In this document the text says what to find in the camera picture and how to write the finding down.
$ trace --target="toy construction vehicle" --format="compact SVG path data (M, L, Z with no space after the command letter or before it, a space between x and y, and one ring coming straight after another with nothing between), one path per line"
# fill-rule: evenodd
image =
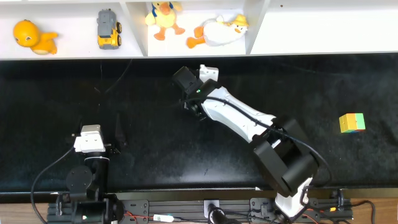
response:
M100 49L118 49L122 45L122 24L116 20L116 14L110 9L98 13L98 45Z

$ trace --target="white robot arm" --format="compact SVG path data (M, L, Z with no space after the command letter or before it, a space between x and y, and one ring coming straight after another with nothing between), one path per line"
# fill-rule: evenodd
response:
M306 203L308 197L304 194L301 198L302 190L317 173L318 161L307 148L256 124L230 104L291 136L304 141L307 137L294 120L276 118L245 105L219 85L217 79L218 69L204 65L199 72L183 67L173 76L184 91L186 109L196 116L223 123L253 146L254 160L263 178L278 191L275 204L279 208L279 221L293 223L305 211L302 200Z

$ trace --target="blue vest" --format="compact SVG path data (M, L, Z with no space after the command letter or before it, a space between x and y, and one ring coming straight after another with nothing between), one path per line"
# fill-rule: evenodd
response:
M171 3L171 2L169 2L170 3L170 8L171 9L173 9L174 8L174 6L173 6L173 4ZM152 15L154 15L154 17L157 17L157 14L156 14L156 12L155 12L155 6L154 6L154 3L152 3Z

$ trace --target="rubik's cube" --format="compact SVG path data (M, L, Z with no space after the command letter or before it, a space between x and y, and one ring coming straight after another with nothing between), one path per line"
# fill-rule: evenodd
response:
M365 120L362 113L349 113L341 116L340 131L341 133L354 133L365 130Z

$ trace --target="black table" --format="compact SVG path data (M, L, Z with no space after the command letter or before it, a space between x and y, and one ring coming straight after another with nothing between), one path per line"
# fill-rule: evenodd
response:
M332 167L333 187L397 187L397 61L397 54L137 59L107 94L129 60L0 62L0 192L28 192L70 148L79 116L110 138L117 113L129 149L111 158L109 191L269 189L246 141L178 105L171 76L201 63L218 67L219 82L249 106L296 118ZM341 134L345 113L363 113L366 130ZM69 155L37 190L65 190L68 171L82 163ZM316 182L325 179L321 169Z

